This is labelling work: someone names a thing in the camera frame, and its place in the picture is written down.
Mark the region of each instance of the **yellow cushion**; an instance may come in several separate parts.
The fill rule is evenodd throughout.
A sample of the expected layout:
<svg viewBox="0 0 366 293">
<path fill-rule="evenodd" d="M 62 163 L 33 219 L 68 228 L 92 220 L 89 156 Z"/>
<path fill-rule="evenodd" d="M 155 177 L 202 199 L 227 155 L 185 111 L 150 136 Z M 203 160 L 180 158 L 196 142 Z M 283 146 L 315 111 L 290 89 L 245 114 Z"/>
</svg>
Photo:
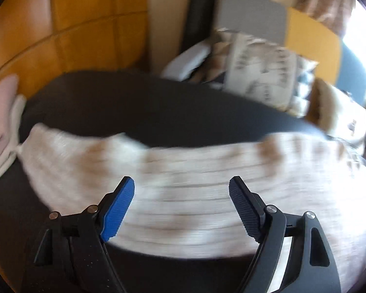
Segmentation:
<svg viewBox="0 0 366 293">
<path fill-rule="evenodd" d="M 319 62 L 315 76 L 334 85 L 341 60 L 339 37 L 304 13 L 288 8 L 285 47 Z"/>
</svg>

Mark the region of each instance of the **wooden wall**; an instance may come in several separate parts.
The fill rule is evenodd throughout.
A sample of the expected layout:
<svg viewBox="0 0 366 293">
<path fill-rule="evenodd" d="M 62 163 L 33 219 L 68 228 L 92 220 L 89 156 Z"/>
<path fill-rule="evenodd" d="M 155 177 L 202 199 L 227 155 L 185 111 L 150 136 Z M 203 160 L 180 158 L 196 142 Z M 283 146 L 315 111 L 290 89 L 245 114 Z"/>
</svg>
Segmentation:
<svg viewBox="0 0 366 293">
<path fill-rule="evenodd" d="M 147 10 L 147 0 L 4 0 L 0 80 L 17 73 L 30 97 L 69 71 L 146 69 Z"/>
</svg>

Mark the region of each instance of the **blue gripper pad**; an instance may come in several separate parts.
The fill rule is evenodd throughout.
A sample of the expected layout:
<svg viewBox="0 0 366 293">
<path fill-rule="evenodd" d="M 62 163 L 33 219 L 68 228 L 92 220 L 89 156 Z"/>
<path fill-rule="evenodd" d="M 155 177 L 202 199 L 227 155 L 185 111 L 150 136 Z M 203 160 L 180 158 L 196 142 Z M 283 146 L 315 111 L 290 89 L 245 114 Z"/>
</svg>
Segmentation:
<svg viewBox="0 0 366 293">
<path fill-rule="evenodd" d="M 125 177 L 123 187 L 112 201 L 110 208 L 104 215 L 104 224 L 100 237 L 107 242 L 118 232 L 119 226 L 128 211 L 129 205 L 134 197 L 134 181 L 130 177 Z"/>
</svg>

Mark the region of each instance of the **gray cushion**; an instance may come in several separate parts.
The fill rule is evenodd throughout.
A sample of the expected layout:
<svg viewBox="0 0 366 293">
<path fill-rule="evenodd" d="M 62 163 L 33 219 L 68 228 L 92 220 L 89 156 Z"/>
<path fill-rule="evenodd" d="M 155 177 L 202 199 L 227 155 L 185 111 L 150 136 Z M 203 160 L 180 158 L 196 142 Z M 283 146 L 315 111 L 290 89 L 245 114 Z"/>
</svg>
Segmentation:
<svg viewBox="0 0 366 293">
<path fill-rule="evenodd" d="M 241 31 L 285 44 L 286 8 L 271 0 L 219 0 L 215 28 Z"/>
</svg>

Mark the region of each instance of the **white knit sweater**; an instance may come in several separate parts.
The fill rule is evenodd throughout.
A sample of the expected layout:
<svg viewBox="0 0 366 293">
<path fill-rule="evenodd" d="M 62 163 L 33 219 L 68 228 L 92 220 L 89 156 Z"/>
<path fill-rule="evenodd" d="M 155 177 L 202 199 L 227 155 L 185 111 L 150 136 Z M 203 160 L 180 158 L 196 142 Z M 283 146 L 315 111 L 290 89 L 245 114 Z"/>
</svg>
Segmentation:
<svg viewBox="0 0 366 293">
<path fill-rule="evenodd" d="M 122 134 L 84 138 L 36 125 L 18 154 L 39 198 L 62 215 L 99 203 L 131 176 L 135 196 L 110 239 L 127 250 L 180 258 L 254 253 L 258 244 L 228 194 L 230 178 L 239 175 L 283 212 L 316 213 L 343 292 L 365 267 L 366 167 L 350 162 L 338 142 L 279 133 L 260 143 L 147 148 Z M 287 252 L 279 270 L 286 261 Z M 274 282 L 281 278 L 277 271 Z"/>
</svg>

